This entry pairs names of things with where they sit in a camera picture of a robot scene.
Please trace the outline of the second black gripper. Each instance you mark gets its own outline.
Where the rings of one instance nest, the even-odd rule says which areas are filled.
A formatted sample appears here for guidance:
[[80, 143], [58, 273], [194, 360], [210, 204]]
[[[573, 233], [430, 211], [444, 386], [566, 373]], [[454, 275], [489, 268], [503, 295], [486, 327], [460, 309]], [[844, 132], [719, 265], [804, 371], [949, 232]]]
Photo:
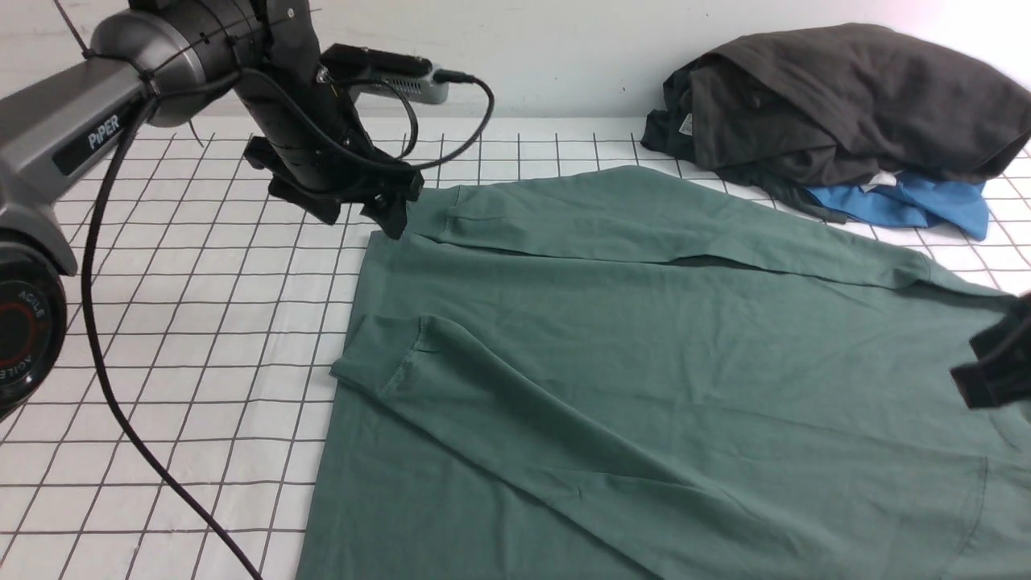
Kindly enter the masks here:
[[1006, 316], [970, 339], [975, 361], [950, 369], [971, 410], [1030, 400], [1030, 297], [1019, 297]]

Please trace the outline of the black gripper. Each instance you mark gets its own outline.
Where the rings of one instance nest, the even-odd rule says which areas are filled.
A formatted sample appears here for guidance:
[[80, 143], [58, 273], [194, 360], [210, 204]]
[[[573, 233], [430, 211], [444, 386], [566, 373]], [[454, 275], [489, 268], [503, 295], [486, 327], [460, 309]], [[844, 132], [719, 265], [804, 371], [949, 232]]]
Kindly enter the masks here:
[[235, 93], [261, 136], [244, 157], [268, 170], [268, 194], [332, 226], [346, 203], [398, 241], [408, 227], [408, 203], [424, 181], [408, 163], [371, 142], [354, 100], [323, 70], [306, 1], [253, 1], [255, 54], [244, 60]]

